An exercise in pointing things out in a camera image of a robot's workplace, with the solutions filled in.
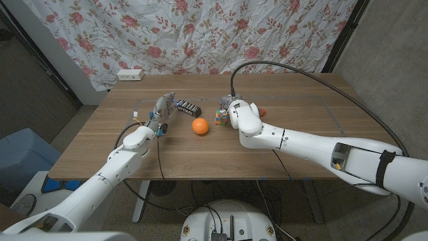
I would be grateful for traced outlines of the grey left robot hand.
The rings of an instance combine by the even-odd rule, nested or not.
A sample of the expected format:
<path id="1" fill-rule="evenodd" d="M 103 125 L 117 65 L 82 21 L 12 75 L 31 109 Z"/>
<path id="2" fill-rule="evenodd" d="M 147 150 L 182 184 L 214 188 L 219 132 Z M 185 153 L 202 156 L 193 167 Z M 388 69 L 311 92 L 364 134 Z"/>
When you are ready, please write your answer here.
<path id="1" fill-rule="evenodd" d="M 166 124 L 171 113 L 175 109 L 175 92 L 170 92 L 160 97 L 152 112 L 149 114 L 149 119 L 145 122 L 145 126 L 157 132 L 161 125 Z"/>

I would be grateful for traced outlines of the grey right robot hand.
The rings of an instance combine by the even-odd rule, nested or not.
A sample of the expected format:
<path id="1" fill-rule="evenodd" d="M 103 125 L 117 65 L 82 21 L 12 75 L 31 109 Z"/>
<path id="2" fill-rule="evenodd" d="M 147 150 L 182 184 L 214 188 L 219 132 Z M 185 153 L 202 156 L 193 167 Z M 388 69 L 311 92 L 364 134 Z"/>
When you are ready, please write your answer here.
<path id="1" fill-rule="evenodd" d="M 227 111 L 230 106 L 230 104 L 235 100 L 241 100 L 242 95 L 236 94 L 235 96 L 232 96 L 231 94 L 227 96 L 222 96 L 219 100 L 219 112 L 220 117 L 223 118 L 224 116 L 227 116 Z"/>

